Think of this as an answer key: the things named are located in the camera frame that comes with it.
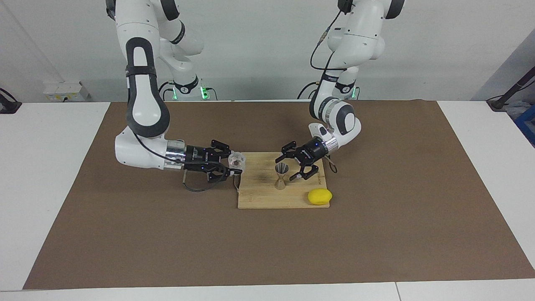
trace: metal jigger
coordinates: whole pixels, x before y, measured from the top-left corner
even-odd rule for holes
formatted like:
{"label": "metal jigger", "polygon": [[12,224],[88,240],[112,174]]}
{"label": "metal jigger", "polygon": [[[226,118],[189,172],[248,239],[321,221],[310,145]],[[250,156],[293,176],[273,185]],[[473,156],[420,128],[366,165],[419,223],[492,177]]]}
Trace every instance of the metal jigger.
{"label": "metal jigger", "polygon": [[279,178],[277,179],[277,182],[275,182],[275,188],[277,190],[283,190],[286,188],[286,183],[284,183],[284,175],[290,170],[290,167],[284,163],[280,162],[275,165],[275,172],[277,173],[277,176]]}

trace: brown table mat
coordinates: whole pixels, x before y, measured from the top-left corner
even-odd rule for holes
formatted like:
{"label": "brown table mat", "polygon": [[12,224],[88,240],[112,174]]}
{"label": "brown table mat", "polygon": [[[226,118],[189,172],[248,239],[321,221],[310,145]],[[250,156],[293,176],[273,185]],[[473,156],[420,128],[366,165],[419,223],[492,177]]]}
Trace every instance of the brown table mat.
{"label": "brown table mat", "polygon": [[[330,209],[238,210],[230,181],[195,194],[181,172],[116,162],[112,103],[24,289],[535,277],[436,102],[353,104],[363,131],[326,171]],[[168,105],[167,138],[190,145],[310,139],[307,103]]]}

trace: yellow lemon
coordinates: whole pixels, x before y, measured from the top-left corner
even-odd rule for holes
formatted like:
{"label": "yellow lemon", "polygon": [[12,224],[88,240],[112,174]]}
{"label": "yellow lemon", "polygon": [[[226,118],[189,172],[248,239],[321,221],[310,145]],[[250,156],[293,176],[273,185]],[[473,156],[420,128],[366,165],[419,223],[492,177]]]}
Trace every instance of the yellow lemon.
{"label": "yellow lemon", "polygon": [[308,193],[308,201],[313,205],[325,205],[331,201],[333,194],[323,188],[314,189]]}

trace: wooden cutting board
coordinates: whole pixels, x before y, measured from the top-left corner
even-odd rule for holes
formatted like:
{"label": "wooden cutting board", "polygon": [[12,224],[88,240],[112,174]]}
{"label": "wooden cutting board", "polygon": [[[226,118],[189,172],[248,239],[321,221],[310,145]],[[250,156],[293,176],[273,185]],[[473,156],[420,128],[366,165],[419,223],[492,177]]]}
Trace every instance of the wooden cutting board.
{"label": "wooden cutting board", "polygon": [[308,180],[296,179],[289,182],[289,177],[299,171],[296,160],[285,159],[289,172],[284,176],[286,188],[277,190],[278,179],[275,172],[275,159],[280,153],[243,153],[246,157],[246,169],[241,175],[239,209],[293,209],[293,208],[329,208],[330,204],[312,205],[308,202],[308,193],[317,188],[327,189],[322,160],[316,162],[319,172]]}

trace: green light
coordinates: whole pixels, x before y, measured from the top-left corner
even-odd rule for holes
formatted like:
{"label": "green light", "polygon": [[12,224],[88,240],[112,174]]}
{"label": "green light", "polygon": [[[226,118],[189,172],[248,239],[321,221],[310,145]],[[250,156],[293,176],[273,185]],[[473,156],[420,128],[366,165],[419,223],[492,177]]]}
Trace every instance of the green light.
{"label": "green light", "polygon": [[203,100],[206,100],[208,97],[210,97],[207,90],[203,86],[201,86],[201,94]]}

